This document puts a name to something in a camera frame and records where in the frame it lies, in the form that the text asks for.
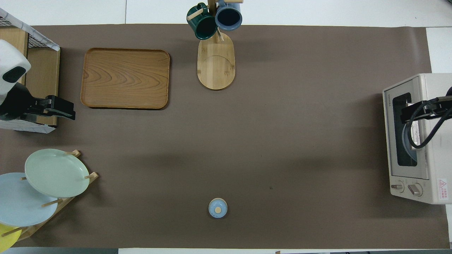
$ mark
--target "white floor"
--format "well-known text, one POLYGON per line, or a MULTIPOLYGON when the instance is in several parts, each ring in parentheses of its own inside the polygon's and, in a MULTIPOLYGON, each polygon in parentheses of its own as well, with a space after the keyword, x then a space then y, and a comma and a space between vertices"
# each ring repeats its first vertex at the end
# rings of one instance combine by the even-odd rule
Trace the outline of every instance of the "white floor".
MULTIPOLYGON (((0 8, 29 25, 185 24, 199 0, 0 0, 0 8)), ((452 4, 446 0, 244 0, 243 25, 427 27, 433 73, 452 73, 452 4)), ((446 206, 452 232, 452 205, 446 206)), ((123 249, 121 253, 162 253, 164 249, 123 249)), ((187 249, 177 252, 191 253, 187 249)), ((246 250, 274 253, 275 250, 246 250)), ((245 253, 223 250, 222 253, 245 253)), ((286 250, 283 253, 314 252, 286 250)))

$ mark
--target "blue lid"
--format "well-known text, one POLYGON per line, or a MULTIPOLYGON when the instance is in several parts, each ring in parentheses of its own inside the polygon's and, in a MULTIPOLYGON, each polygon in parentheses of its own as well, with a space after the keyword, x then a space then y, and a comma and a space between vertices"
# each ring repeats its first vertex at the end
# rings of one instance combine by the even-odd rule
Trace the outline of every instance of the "blue lid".
POLYGON ((222 218, 227 213, 226 201, 222 198, 214 198, 209 204, 209 213, 214 218, 222 218))

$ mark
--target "light green plate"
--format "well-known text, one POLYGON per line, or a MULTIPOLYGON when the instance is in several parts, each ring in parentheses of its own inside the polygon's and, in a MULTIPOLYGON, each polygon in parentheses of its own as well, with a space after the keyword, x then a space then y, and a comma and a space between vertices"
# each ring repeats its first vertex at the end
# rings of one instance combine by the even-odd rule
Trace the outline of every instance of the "light green plate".
POLYGON ((32 153, 25 162, 25 174, 33 188, 44 195, 69 198, 84 192, 89 184, 85 165, 73 155, 57 149, 32 153))

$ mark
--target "blue mug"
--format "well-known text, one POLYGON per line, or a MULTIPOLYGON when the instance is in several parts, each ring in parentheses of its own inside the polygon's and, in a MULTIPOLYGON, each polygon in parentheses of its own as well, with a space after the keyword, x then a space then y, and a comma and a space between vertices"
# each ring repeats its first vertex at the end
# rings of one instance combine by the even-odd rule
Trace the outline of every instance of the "blue mug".
POLYGON ((232 31, 239 28, 242 24, 242 14, 240 13, 240 4, 225 3, 219 1, 215 22, 217 26, 225 31, 232 31))

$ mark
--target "black cable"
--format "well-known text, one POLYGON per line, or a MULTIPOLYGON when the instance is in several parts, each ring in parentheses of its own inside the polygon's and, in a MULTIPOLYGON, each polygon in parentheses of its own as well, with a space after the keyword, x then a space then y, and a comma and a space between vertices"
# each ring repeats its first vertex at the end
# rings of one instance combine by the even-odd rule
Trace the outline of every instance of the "black cable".
POLYGON ((422 109, 423 107, 425 107, 425 106, 427 106, 427 105, 431 105, 431 104, 436 103, 436 102, 438 102, 438 98, 434 98, 434 99, 431 99, 431 100, 428 100, 428 101, 422 103, 422 104, 421 104, 421 105, 413 112, 413 114, 412 114, 411 117, 410 117, 410 121, 407 123, 407 125, 408 125, 408 126, 407 126, 407 130, 409 131, 409 134, 408 134, 408 141, 409 141, 410 144, 411 144, 414 148, 416 148, 416 149, 419 149, 419 148, 422 148, 422 147, 426 146, 427 143, 430 142, 430 140, 433 138, 433 136, 435 135, 435 133, 438 131, 438 129, 441 127, 441 125, 443 124, 443 122, 446 121, 446 120, 448 119, 449 115, 452 113, 452 107, 451 107, 451 108, 448 109, 448 110, 443 114, 443 116, 439 119, 438 123, 435 125, 435 127, 433 127, 432 131, 431 131, 430 134, 427 136, 427 138, 426 138, 420 145, 415 144, 414 141, 413 141, 413 137, 411 136, 411 125, 413 124, 414 118, 415 118, 416 115, 419 113, 419 111, 421 111, 421 109, 422 109))

